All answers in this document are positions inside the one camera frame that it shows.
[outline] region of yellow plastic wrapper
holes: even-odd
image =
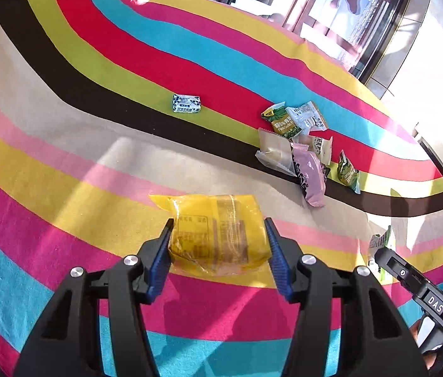
[[[174,217],[169,252],[176,267],[197,276],[251,271],[270,258],[263,216],[252,195],[151,195]]]

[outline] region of colorful striped fabric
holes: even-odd
[[[173,93],[199,95],[177,114]],[[293,178],[254,154],[260,113],[314,100],[361,170],[361,194],[339,184],[304,209]],[[0,367],[11,375],[27,335],[73,266],[110,267],[168,219],[150,194],[254,194],[304,252],[352,270],[373,234],[443,286],[443,177],[389,111],[305,41],[208,0],[0,0]],[[383,286],[410,324],[418,306]],[[278,376],[298,308],[267,266],[194,278],[172,268],[144,307],[161,375]],[[115,375],[101,303],[105,372]],[[333,302],[326,374],[336,372]]]

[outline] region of metal screw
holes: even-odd
[[[368,276],[370,274],[370,269],[365,266],[358,266],[356,268],[356,272],[358,272],[361,276]]]
[[[74,268],[72,268],[72,270],[70,271],[70,275],[73,278],[78,278],[79,276],[82,276],[84,274],[84,268],[82,268],[81,266],[75,266]]]
[[[133,266],[137,264],[139,261],[139,258],[136,255],[128,255],[124,258],[124,264],[127,266]]]
[[[302,258],[302,263],[305,265],[314,265],[316,263],[316,258],[313,255],[303,255]]]

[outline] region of pink snack package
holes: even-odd
[[[324,207],[326,183],[323,166],[318,156],[309,151],[309,146],[291,143],[293,166],[299,179],[304,198],[313,207]]]

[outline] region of dark brown stripe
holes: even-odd
[[[0,0],[0,25],[24,59],[64,102],[112,122],[223,157],[281,179],[296,179],[260,164],[257,148],[196,124],[160,113],[85,77],[57,51],[28,0]],[[443,210],[443,192],[422,199],[390,197],[351,189],[328,180],[326,195],[380,216],[421,216]]]

